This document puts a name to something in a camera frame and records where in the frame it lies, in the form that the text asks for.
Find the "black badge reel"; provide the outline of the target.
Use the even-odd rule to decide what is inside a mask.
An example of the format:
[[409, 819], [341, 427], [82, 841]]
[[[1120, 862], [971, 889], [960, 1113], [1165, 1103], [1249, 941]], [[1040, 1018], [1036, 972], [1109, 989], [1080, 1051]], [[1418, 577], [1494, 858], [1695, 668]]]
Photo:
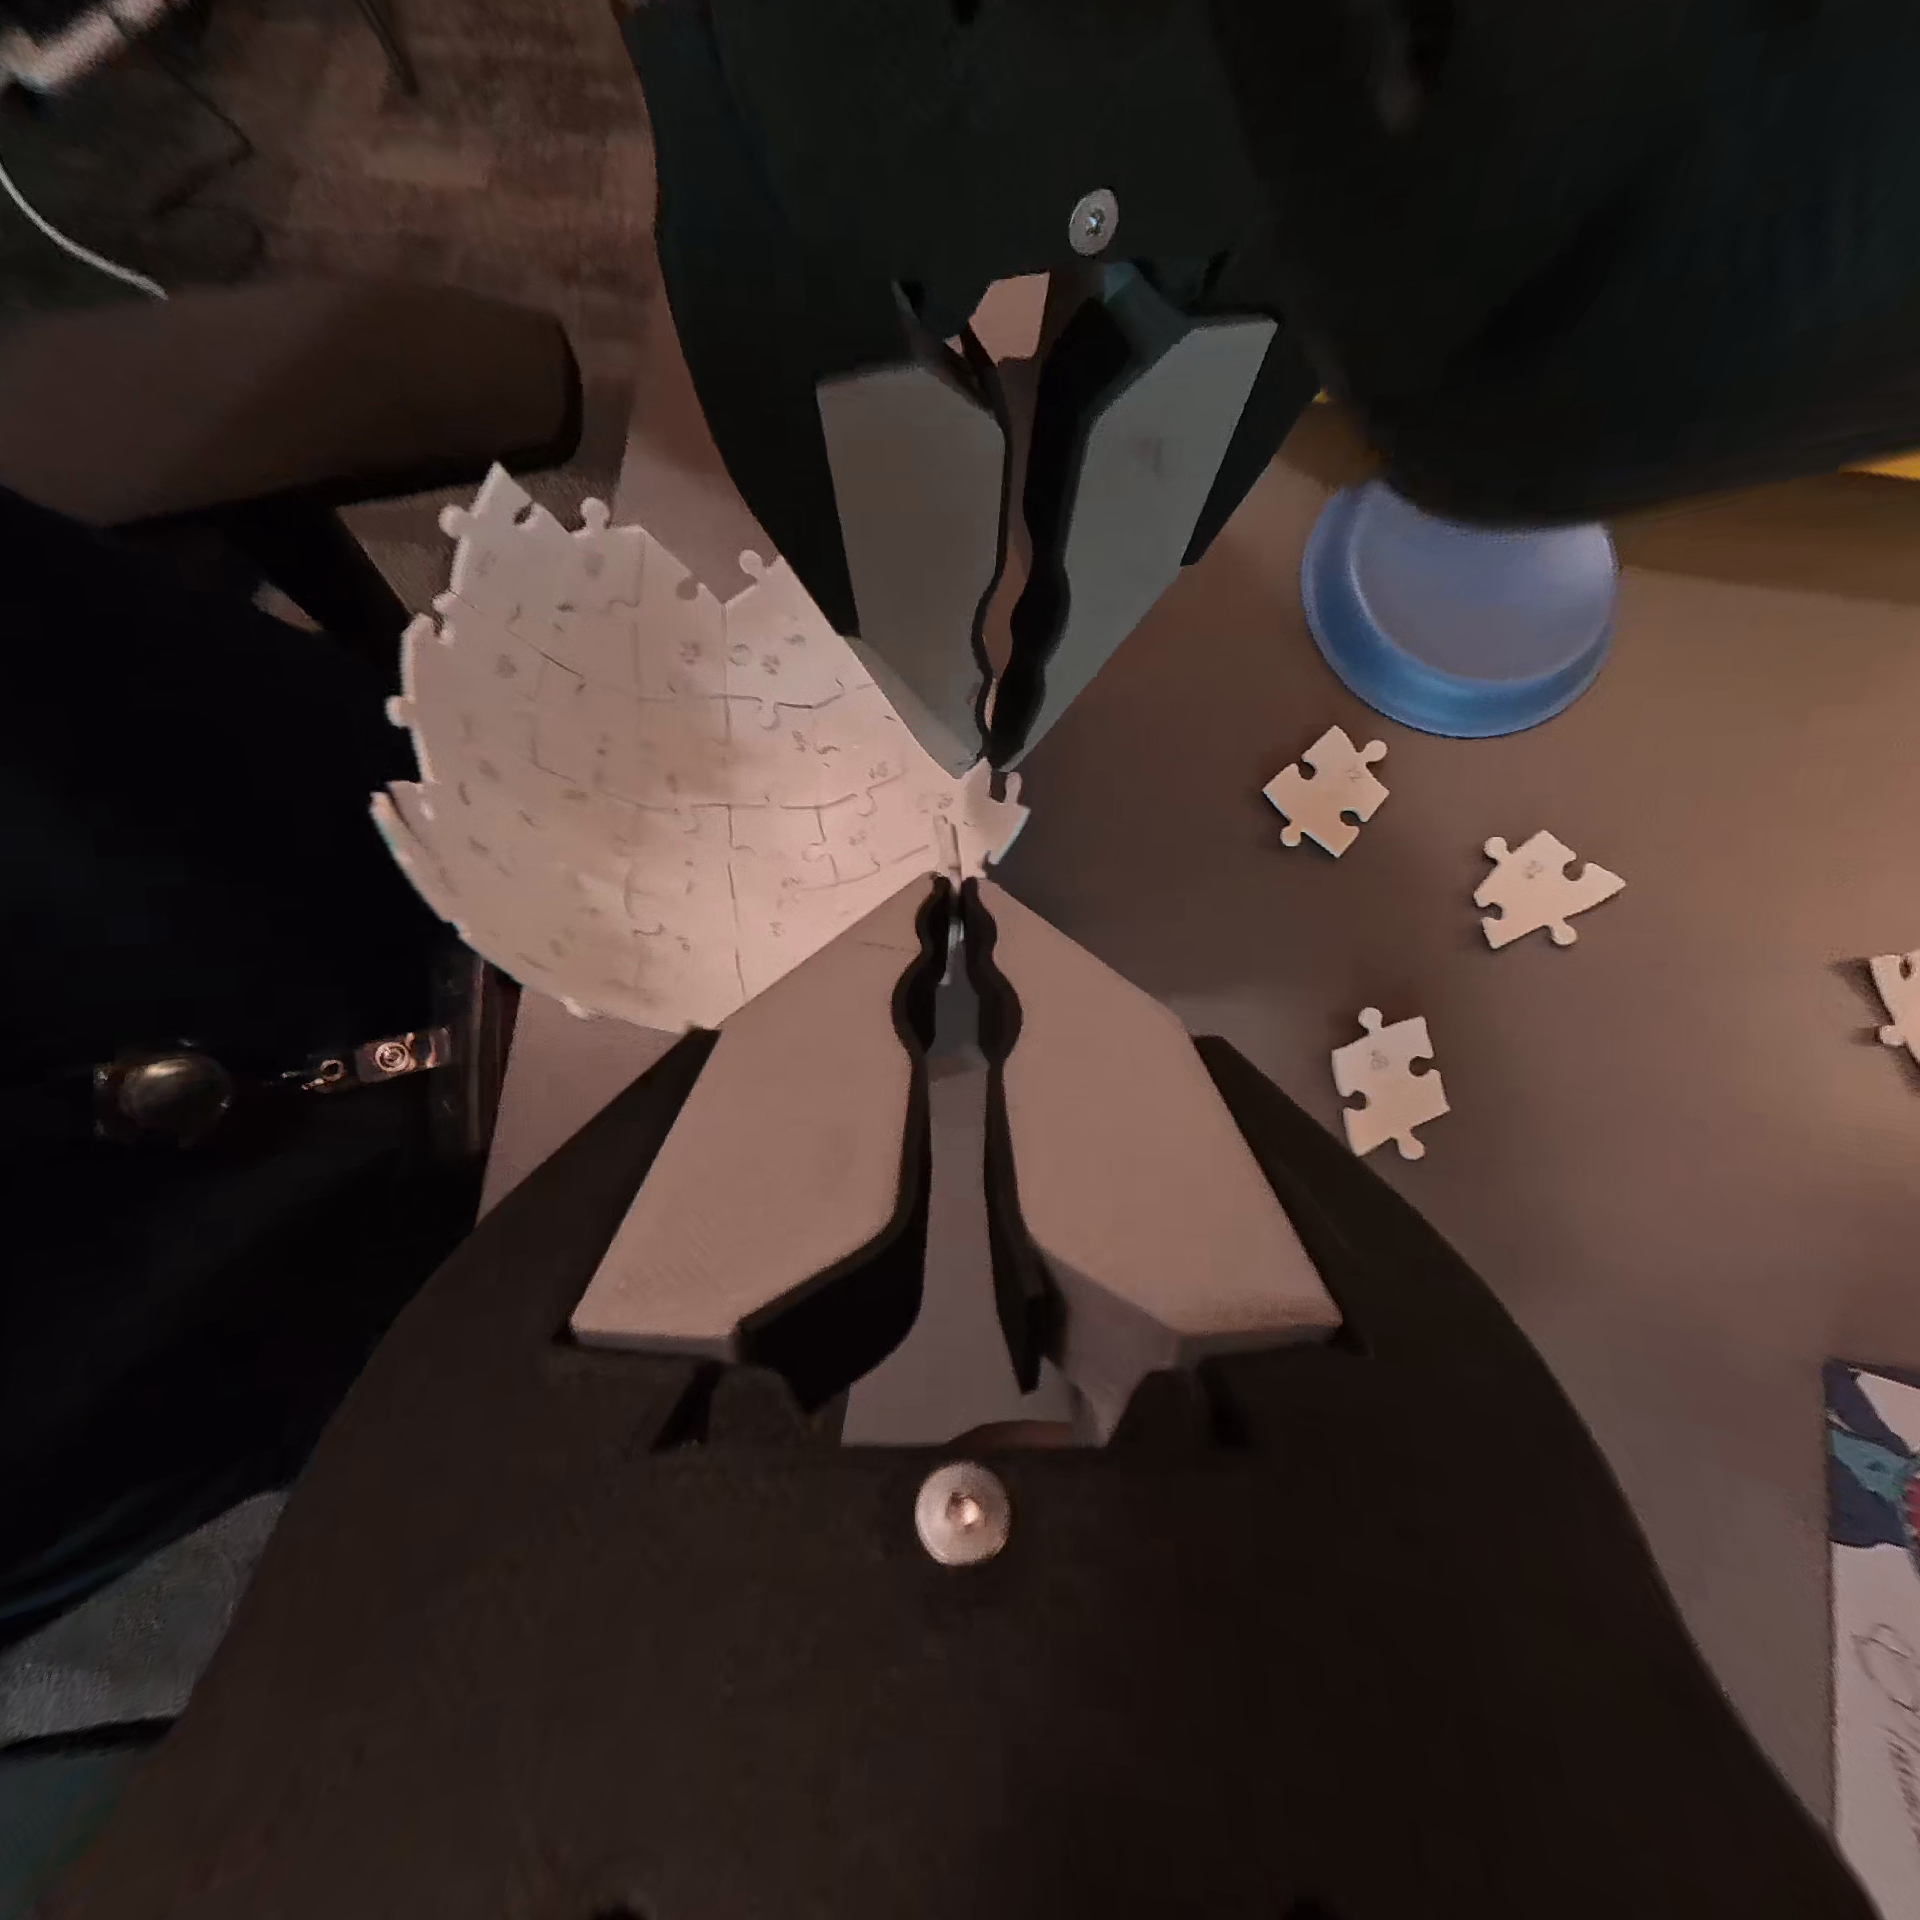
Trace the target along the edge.
[[89, 1069], [89, 1118], [91, 1134], [113, 1144], [198, 1147], [240, 1117], [271, 1118], [462, 1067], [458, 1036], [444, 1023], [320, 1048], [272, 1071], [241, 1071], [206, 1044], [146, 1047]]

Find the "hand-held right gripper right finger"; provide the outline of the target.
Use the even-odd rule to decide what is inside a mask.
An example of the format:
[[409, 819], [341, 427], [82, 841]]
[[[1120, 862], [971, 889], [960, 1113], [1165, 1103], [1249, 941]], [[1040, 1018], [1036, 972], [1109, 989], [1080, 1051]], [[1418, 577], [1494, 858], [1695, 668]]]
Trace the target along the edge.
[[1018, 1381], [1053, 1369], [1106, 1445], [1150, 1376], [1331, 1337], [1340, 1312], [1185, 1026], [994, 881], [962, 888], [960, 927]]

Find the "grey mesh office chair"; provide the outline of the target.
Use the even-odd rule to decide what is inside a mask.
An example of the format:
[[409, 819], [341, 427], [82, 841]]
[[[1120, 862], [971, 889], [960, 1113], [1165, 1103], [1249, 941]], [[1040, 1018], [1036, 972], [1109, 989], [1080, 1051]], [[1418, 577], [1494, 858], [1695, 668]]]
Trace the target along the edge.
[[158, 1549], [2, 1655], [2, 1749], [171, 1722], [224, 1642], [289, 1490]]

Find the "blue round plastic stand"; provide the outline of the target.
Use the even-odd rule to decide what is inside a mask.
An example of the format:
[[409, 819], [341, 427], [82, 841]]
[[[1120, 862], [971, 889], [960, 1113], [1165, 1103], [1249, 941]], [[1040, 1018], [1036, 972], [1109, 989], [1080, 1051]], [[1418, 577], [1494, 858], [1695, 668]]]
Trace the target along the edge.
[[1427, 736], [1488, 738], [1553, 720], [1596, 682], [1617, 573], [1603, 524], [1460, 524], [1371, 478], [1317, 516], [1301, 606], [1369, 707]]

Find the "printed paper leaflet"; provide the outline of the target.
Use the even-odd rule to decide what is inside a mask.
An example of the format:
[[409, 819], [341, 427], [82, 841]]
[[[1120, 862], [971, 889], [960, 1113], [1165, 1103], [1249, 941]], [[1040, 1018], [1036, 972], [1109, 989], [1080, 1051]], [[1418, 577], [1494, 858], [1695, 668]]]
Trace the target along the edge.
[[1834, 1836], [1884, 1917], [1916, 1914], [1916, 1376], [1821, 1369]]

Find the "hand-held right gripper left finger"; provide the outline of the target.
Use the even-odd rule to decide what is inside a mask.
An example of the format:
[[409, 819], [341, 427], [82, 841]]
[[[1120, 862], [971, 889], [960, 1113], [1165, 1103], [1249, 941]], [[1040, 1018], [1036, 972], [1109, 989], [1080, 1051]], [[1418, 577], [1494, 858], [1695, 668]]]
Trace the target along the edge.
[[713, 1036], [573, 1312], [578, 1344], [752, 1365], [818, 1411], [924, 1295], [949, 880], [912, 880]]

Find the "person's torso in dark clothing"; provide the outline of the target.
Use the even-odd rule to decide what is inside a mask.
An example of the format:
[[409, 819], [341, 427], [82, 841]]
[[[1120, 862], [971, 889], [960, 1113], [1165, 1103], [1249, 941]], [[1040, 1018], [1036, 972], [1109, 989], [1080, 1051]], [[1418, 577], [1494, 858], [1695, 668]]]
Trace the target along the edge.
[[298, 1476], [480, 1187], [471, 1069], [91, 1134], [85, 1074], [480, 1032], [475, 962], [372, 823], [387, 671], [247, 589], [4, 492], [2, 1635]]

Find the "blue and white puzzle ball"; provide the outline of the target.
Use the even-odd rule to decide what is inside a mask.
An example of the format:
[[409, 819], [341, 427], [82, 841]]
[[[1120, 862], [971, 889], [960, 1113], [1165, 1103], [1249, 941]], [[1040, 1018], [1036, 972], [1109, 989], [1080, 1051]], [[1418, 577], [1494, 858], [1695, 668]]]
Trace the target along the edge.
[[564, 526], [491, 465], [401, 639], [417, 776], [372, 823], [498, 972], [653, 1030], [713, 1028], [934, 874], [949, 776], [796, 573], [743, 550], [717, 599], [587, 499]]

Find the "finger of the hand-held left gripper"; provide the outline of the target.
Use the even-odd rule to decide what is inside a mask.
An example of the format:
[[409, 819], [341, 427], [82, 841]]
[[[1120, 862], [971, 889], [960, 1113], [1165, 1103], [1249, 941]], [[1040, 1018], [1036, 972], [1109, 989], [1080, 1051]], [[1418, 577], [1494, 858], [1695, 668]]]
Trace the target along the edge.
[[990, 767], [1020, 767], [1181, 574], [1274, 332], [1270, 317], [1089, 300], [1045, 352]]
[[850, 650], [928, 758], [980, 758], [985, 608], [1006, 556], [1006, 429], [954, 348], [817, 386]]

